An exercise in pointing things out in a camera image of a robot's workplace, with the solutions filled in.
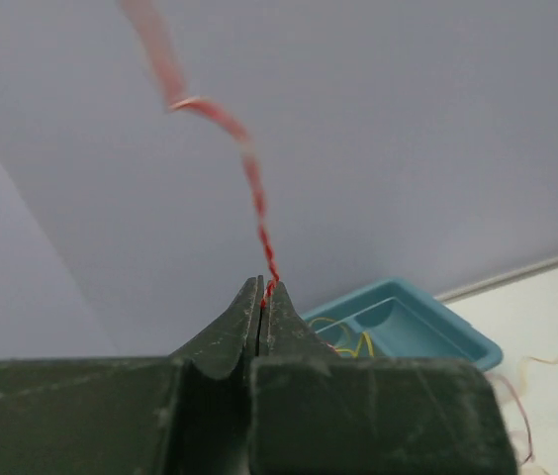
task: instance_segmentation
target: white table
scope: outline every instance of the white table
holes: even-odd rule
[[[448,307],[503,349],[504,362],[493,372],[508,377],[515,386],[524,356],[558,356],[558,269]],[[550,475],[558,475],[558,366],[530,363],[527,376],[521,401],[531,424],[536,461]],[[503,412],[509,430],[524,430],[515,403],[504,405]],[[524,443],[518,446],[524,453]]]

